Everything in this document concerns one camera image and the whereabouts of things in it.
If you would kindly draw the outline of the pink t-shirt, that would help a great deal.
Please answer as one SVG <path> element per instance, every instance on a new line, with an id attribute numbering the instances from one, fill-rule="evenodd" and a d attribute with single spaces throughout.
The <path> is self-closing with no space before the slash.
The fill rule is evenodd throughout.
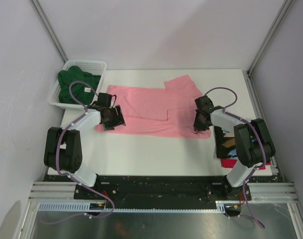
<path id="1" fill-rule="evenodd" d="M 168 138 L 207 139 L 211 131 L 195 131 L 195 99 L 202 96 L 188 76 L 166 81 L 164 88 L 110 85 L 107 93 L 116 95 L 124 125 L 110 133 Z"/>

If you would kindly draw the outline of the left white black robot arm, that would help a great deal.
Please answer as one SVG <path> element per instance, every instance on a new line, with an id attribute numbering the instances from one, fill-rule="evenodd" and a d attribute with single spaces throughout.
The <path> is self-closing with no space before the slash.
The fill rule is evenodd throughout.
<path id="1" fill-rule="evenodd" d="M 102 187 L 96 183 L 97 174 L 83 162 L 81 137 L 100 125 L 103 130 L 114 130 L 125 125 L 120 105 L 102 107 L 90 105 L 85 112 L 65 127 L 51 127 L 47 131 L 44 152 L 45 166 L 61 176 L 67 176 L 80 185 L 85 185 L 85 194 L 98 198 Z"/>

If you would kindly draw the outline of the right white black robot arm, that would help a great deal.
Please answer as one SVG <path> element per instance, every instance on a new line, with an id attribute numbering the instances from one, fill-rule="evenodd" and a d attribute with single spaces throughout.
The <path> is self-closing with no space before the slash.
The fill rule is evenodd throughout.
<path id="1" fill-rule="evenodd" d="M 233 200 L 239 195 L 239 186 L 248 182 L 256 169 L 264 167 L 275 155 L 275 146 L 265 121 L 261 118 L 248 121 L 224 110 L 221 106 L 204 106 L 196 109 L 194 128 L 197 131 L 220 127 L 234 134 L 237 162 L 227 174 L 222 186 L 224 198 Z"/>

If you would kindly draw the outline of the black printed folded t-shirt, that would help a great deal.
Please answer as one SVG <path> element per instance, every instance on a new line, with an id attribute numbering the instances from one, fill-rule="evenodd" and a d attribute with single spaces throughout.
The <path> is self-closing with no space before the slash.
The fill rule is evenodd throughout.
<path id="1" fill-rule="evenodd" d="M 216 157 L 219 159 L 238 160 L 234 134 L 217 126 L 213 129 Z"/>

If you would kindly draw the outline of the green t-shirt in basket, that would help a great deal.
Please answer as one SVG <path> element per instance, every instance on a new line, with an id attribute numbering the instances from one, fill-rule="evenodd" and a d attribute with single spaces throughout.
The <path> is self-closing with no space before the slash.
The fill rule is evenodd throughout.
<path id="1" fill-rule="evenodd" d="M 82 81 L 90 85 L 82 83 L 75 83 L 71 87 L 73 96 L 83 103 L 89 105 L 94 99 L 94 92 L 91 90 L 97 89 L 101 80 L 101 75 L 93 75 L 92 73 L 85 72 L 78 66 L 71 66 L 68 70 L 61 70 L 57 76 L 61 91 L 59 93 L 59 102 L 63 104 L 78 104 L 70 95 L 69 86 L 75 81 Z"/>

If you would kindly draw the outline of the white plastic basket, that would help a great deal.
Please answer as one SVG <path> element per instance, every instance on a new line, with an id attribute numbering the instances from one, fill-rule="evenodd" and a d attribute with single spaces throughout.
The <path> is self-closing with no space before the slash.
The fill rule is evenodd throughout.
<path id="1" fill-rule="evenodd" d="M 69 67 L 71 66 L 78 66 L 80 67 L 81 70 L 85 71 L 85 72 L 89 72 L 92 73 L 93 75 L 101 75 L 101 80 L 99 82 L 99 85 L 97 87 L 97 89 L 95 90 L 94 94 L 94 100 L 97 99 L 97 94 L 99 93 L 99 91 L 101 90 L 101 86 L 103 83 L 103 79 L 104 79 L 104 74 L 105 74 L 105 70 L 107 68 L 107 63 L 104 61 L 99 61 L 99 60 L 68 60 L 62 70 L 68 70 Z M 58 106 L 62 109 L 81 109 L 82 106 L 79 104 L 63 104 L 59 102 L 59 93 L 61 91 L 61 88 L 59 86 L 59 82 L 58 79 L 56 80 L 51 93 L 48 96 L 48 103 L 50 105 L 53 106 Z"/>

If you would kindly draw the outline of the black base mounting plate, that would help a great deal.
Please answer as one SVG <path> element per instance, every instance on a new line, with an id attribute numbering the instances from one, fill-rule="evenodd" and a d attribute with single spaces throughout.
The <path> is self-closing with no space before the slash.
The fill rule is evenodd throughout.
<path id="1" fill-rule="evenodd" d="M 252 199 L 250 188 L 231 187 L 226 176 L 98 176 L 92 189 L 112 200 L 127 195 L 199 196 L 209 201 Z"/>

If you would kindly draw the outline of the left aluminium frame post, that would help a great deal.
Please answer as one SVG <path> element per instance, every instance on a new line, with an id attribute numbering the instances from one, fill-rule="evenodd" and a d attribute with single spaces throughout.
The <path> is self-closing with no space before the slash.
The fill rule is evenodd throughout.
<path id="1" fill-rule="evenodd" d="M 46 16 L 45 11 L 43 10 L 40 2 L 38 0 L 29 0 L 33 10 L 35 11 L 40 23 L 42 24 L 45 32 L 47 33 L 50 41 L 52 42 L 55 50 L 57 51 L 60 59 L 66 63 L 68 61 L 68 57 L 48 19 L 48 17 Z"/>

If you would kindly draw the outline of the aluminium frame post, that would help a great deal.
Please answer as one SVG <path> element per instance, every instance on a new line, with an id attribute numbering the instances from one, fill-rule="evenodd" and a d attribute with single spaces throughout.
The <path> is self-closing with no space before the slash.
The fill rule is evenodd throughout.
<path id="1" fill-rule="evenodd" d="M 285 0 L 280 7 L 274 21 L 271 24 L 271 27 L 269 28 L 261 46 L 259 47 L 252 63 L 250 64 L 247 74 L 249 77 L 254 73 L 256 70 L 258 64 L 264 57 L 267 49 L 270 47 L 272 41 L 274 40 L 277 32 L 279 31 L 280 27 L 284 23 L 285 19 L 287 18 L 290 10 L 292 9 L 293 5 L 295 4 L 295 0 Z"/>
<path id="2" fill-rule="evenodd" d="M 50 41 L 52 42 L 55 50 L 57 51 L 60 59 L 66 63 L 68 61 L 68 57 L 48 19 L 48 17 L 46 16 L 45 11 L 43 10 L 40 2 L 38 0 L 29 0 L 33 10 L 35 11 L 40 23 L 42 24 L 45 32 L 47 33 Z"/>

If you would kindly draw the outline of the right aluminium frame post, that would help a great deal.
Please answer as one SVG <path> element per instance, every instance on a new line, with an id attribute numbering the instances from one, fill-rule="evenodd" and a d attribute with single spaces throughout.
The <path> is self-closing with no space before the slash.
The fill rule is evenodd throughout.
<path id="1" fill-rule="evenodd" d="M 280 27 L 284 23 L 285 19 L 287 18 L 290 10 L 292 9 L 293 5 L 295 4 L 295 0 L 285 0 L 280 7 L 274 21 L 271 24 L 271 27 L 269 28 L 261 46 L 259 47 L 252 63 L 250 64 L 247 74 L 249 77 L 254 73 L 256 70 L 258 64 L 264 57 L 267 49 L 270 47 L 272 41 L 274 40 L 277 32 L 279 31 Z"/>

